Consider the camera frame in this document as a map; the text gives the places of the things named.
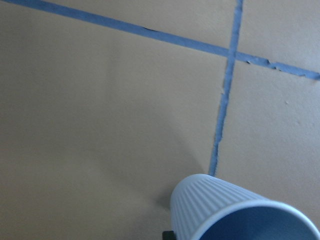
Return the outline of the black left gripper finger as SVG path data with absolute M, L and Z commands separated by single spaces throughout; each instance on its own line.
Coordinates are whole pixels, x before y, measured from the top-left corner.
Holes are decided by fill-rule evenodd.
M 175 233 L 170 231 L 163 231 L 162 232 L 162 240 L 175 240 Z

